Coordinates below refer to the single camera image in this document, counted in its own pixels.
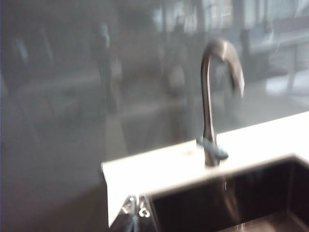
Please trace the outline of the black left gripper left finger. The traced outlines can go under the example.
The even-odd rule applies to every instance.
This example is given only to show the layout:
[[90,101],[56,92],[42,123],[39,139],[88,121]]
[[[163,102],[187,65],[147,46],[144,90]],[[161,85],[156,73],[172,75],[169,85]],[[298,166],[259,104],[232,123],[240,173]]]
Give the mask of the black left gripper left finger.
[[135,195],[128,195],[120,211],[112,224],[113,232],[134,232],[136,220],[137,198]]

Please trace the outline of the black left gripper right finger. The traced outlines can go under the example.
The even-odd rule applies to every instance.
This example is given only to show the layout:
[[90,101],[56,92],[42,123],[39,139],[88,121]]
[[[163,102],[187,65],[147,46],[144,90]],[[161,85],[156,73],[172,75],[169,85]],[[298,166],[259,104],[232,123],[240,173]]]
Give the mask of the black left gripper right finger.
[[138,219],[138,232],[158,231],[151,203],[145,195],[139,196],[136,215]]

